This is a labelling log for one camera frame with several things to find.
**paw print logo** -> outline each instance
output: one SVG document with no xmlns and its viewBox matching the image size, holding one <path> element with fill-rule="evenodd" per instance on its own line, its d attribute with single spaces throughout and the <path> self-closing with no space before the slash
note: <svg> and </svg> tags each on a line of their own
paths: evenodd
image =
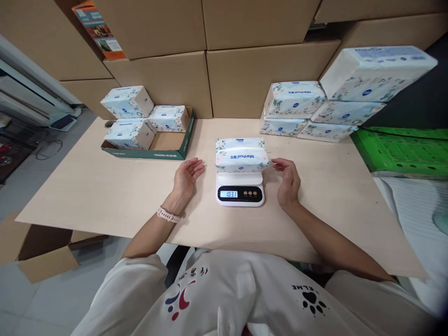
<svg viewBox="0 0 448 336">
<path fill-rule="evenodd" d="M 303 309 L 309 307 L 309 310 L 311 310 L 313 315 L 316 314 L 316 310 L 317 310 L 319 313 L 321 313 L 322 315 L 325 316 L 325 314 L 323 313 L 323 310 L 330 309 L 330 308 L 327 308 L 325 303 L 317 300 L 316 294 L 314 294 L 312 292 L 310 292 L 310 293 L 302 292 L 302 295 L 305 298 L 305 300 L 303 300 L 303 302 L 302 302 Z"/>
</svg>

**white t-shirt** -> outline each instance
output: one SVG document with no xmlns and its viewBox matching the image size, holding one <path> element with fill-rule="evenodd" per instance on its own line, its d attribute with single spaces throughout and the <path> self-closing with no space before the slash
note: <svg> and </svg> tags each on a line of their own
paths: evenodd
<svg viewBox="0 0 448 336">
<path fill-rule="evenodd" d="M 197 251 L 168 289 L 157 255 L 122 259 L 73 331 L 93 335 L 412 335 L 433 323 L 392 282 L 345 271 L 322 288 L 284 259 L 240 251 Z"/>
</svg>

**hand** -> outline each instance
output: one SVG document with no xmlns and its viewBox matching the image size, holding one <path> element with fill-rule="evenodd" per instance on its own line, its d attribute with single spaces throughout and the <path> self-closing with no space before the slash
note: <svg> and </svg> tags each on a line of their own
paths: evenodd
<svg viewBox="0 0 448 336">
<path fill-rule="evenodd" d="M 173 192 L 190 199 L 193 195 L 196 179 L 201 176 L 204 171 L 205 166 L 202 164 L 202 160 L 199 160 L 198 158 L 182 162 L 174 176 Z"/>
<path fill-rule="evenodd" d="M 282 158 L 272 159 L 274 169 L 283 172 L 283 181 L 277 193 L 277 199 L 284 211 L 292 207 L 300 207 L 297 194 L 300 188 L 300 177 L 294 162 Z"/>
<path fill-rule="evenodd" d="M 174 175 L 173 191 L 163 202 L 162 208 L 175 215 L 180 214 L 193 195 L 196 179 L 205 171 L 202 162 L 198 158 L 193 158 L 181 163 Z"/>
</svg>

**bracelet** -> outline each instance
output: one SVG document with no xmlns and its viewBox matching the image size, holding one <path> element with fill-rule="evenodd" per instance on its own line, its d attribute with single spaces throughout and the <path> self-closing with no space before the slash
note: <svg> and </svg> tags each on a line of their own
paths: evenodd
<svg viewBox="0 0 448 336">
<path fill-rule="evenodd" d="M 181 220 L 181 218 L 179 216 L 169 213 L 162 207 L 159 207 L 159 209 L 157 210 L 157 216 L 159 216 L 160 218 L 163 218 L 169 222 L 173 222 L 173 223 L 178 223 Z"/>
</svg>

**green plastic crate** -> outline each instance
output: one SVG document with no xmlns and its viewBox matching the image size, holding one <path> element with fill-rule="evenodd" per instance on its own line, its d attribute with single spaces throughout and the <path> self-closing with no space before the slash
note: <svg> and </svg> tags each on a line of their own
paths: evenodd
<svg viewBox="0 0 448 336">
<path fill-rule="evenodd" d="M 448 129 L 369 127 L 386 133 L 448 139 Z M 376 176 L 448 180 L 448 141 L 406 138 L 359 129 L 351 135 L 369 170 Z"/>
</svg>

